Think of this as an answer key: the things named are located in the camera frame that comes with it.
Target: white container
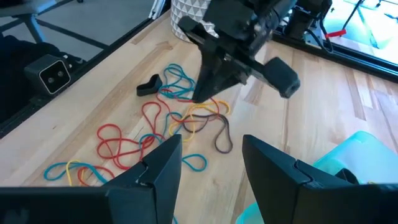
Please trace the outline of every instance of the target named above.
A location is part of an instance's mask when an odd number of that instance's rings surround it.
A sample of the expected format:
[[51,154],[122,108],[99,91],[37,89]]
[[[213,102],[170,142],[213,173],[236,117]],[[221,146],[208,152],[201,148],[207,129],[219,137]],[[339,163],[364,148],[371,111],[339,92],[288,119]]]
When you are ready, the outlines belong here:
[[205,27],[206,31],[216,36],[216,32],[214,31],[214,25],[212,23],[203,22],[203,16],[207,10],[211,0],[172,0],[172,32],[179,39],[185,40],[189,42],[189,39],[182,30],[178,27],[178,22],[183,16],[190,16],[197,22],[201,22]]

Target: black plastic piece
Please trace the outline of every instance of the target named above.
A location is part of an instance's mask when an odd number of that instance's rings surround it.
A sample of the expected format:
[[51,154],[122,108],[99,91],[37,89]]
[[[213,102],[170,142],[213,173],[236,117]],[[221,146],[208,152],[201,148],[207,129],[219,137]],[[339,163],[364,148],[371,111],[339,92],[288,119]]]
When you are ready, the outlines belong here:
[[353,185],[250,135],[242,152],[265,223],[398,222],[398,184]]
[[181,139],[170,137],[102,187],[0,188],[0,221],[170,224],[180,183]]
[[146,96],[150,94],[157,93],[159,88],[163,85],[159,74],[153,75],[149,82],[137,86],[137,96]]

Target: floor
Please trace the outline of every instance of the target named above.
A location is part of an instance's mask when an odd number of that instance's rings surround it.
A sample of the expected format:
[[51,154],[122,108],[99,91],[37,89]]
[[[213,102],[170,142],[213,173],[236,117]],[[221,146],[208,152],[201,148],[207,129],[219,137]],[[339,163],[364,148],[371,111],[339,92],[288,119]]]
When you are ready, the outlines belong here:
[[[234,223],[255,201],[242,158],[243,134],[252,134],[309,164],[359,130],[373,134],[398,152],[397,84],[275,42],[267,43],[256,59],[266,62],[276,56],[298,73],[300,89],[285,100],[251,77],[247,85],[236,85],[215,96],[231,106],[226,117],[233,150],[221,154],[214,148],[214,136],[222,125],[219,121],[209,122],[183,144],[184,155],[203,154],[208,158],[208,167],[194,172],[182,166],[174,213],[179,223]],[[122,170],[112,160],[97,155],[100,140],[96,130],[113,123],[125,138],[138,140],[151,132],[142,113],[153,121],[159,112],[156,130],[161,132],[166,107],[159,111],[156,105],[148,105],[141,111],[144,103],[157,100],[154,95],[138,97],[136,86],[148,82],[155,73],[161,74],[170,63],[181,65],[188,76],[196,79],[200,52],[196,45],[173,35],[166,13],[0,141],[0,185],[66,186],[66,177],[49,182],[44,180],[43,171],[70,159],[105,166],[120,174]],[[172,111],[183,114],[190,106],[173,99],[166,102]],[[181,134],[184,139],[189,137],[185,131]],[[118,134],[109,129],[103,136],[115,138]],[[116,152],[118,144],[113,143]],[[223,133],[218,144],[228,147],[227,143]],[[132,149],[137,146],[126,143],[121,150]],[[121,162],[133,165],[138,157],[128,155]],[[195,159],[192,163],[200,166]],[[78,184],[76,170],[72,170],[72,178]],[[93,175],[85,180],[90,185],[101,185]]]
[[[84,3],[72,1],[40,15],[38,18],[110,45],[146,19],[152,4],[153,1],[141,0],[86,0]],[[12,20],[11,17],[0,18],[0,26]],[[89,60],[101,52],[101,49],[97,47],[46,27],[41,28],[47,42],[54,44],[61,51],[85,60]],[[3,34],[14,35],[18,39],[34,42],[24,24],[9,29]]]

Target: yellow rubber band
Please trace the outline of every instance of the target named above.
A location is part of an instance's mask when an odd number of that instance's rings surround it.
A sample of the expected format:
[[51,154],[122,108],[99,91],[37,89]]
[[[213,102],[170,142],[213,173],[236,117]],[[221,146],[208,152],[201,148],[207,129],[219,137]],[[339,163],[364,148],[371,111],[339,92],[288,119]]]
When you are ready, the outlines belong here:
[[[223,100],[215,100],[215,102],[207,102],[207,103],[200,103],[200,104],[196,104],[196,105],[191,105],[188,108],[188,110],[185,113],[185,115],[179,121],[184,121],[187,117],[190,117],[191,121],[193,121],[192,114],[197,109],[205,109],[205,110],[208,110],[208,111],[210,111],[212,113],[217,113],[216,110],[214,110],[213,108],[209,107],[210,105],[215,105],[215,103],[220,103],[222,105],[225,105],[225,107],[227,109],[226,114],[229,114],[231,112],[231,107],[229,106],[229,104],[227,102],[225,102]],[[170,124],[170,126],[169,126],[169,135],[170,136],[173,135],[173,130],[179,124],[180,124],[180,122],[174,122],[174,123]],[[195,123],[194,122],[193,122],[192,125],[193,125],[193,132],[191,133],[190,137],[187,138],[187,139],[184,139],[183,142],[187,142],[187,141],[190,141],[190,140],[193,139],[193,136],[195,135],[196,127],[195,127]]]

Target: red object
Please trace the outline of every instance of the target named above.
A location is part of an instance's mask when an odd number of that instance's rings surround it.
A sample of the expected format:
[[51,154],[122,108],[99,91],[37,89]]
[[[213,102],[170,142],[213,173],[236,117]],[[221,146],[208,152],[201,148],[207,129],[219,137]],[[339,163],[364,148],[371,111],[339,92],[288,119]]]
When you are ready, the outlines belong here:
[[326,35],[325,35],[325,38],[329,38],[329,37],[338,37],[338,36],[344,35],[344,34],[346,34],[346,33],[347,33],[346,29],[342,29],[342,30],[340,30],[340,31],[331,32],[331,33],[329,33],[329,34],[326,34]]

